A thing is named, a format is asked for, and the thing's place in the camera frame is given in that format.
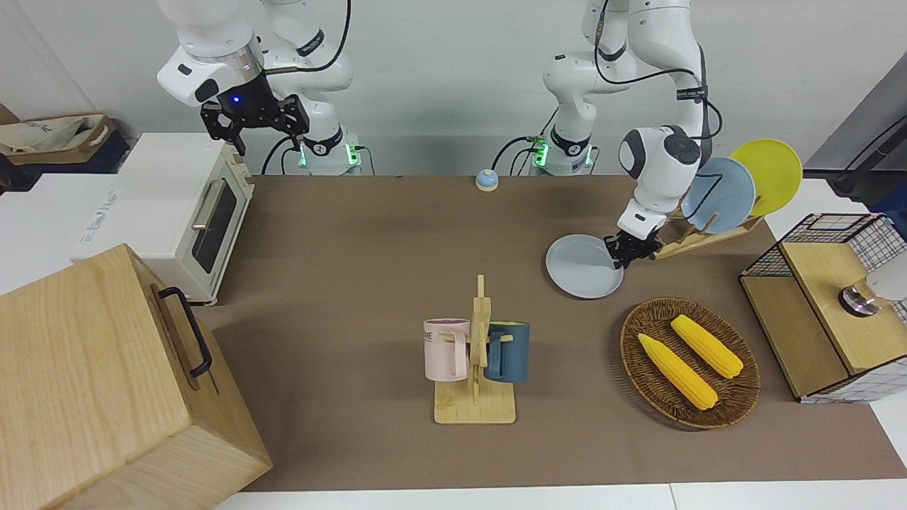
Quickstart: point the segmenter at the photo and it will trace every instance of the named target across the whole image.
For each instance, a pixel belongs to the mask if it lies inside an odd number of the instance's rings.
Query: woven tray
[[[686,314],[698,322],[743,361],[743,370],[730,380],[700,358],[671,328],[670,321]],[[658,371],[639,344],[645,333],[670,347],[718,393],[718,403],[709,410],[696,409]],[[752,351],[739,333],[710,309],[676,298],[652,299],[637,306],[620,330],[620,355],[636,390],[658,412],[685,426],[701,429],[734,425],[746,417],[759,398],[759,369]]]

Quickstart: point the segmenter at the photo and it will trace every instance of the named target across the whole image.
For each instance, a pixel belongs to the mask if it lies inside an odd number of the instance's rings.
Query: pink mug
[[[423,322],[425,376],[432,381],[463,380],[469,368],[466,338],[468,319],[428,319]]]

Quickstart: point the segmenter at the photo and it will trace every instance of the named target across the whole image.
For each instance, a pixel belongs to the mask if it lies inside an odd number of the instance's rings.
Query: corn
[[[684,363],[674,351],[649,335],[639,333],[639,343],[649,359],[674,387],[700,411],[715,406],[718,393],[704,381],[693,368]]]
[[[730,379],[740,375],[743,361],[695,320],[681,314],[671,321],[671,327],[721,377]]]

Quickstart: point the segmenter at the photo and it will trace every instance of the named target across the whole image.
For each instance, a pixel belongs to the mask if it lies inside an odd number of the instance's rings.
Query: blue plate
[[[708,193],[713,185],[715,189]],[[712,215],[717,214],[704,232],[721,234],[746,221],[755,201],[756,185],[746,167],[730,158],[712,158],[697,172],[687,197],[680,203],[680,210],[699,230],[705,229]]]

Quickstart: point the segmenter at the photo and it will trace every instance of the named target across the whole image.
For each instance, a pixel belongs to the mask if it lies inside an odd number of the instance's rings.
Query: gray plate
[[[554,241],[545,267],[558,287],[577,298],[603,298],[623,281],[623,268],[614,269],[605,241],[585,234]]]

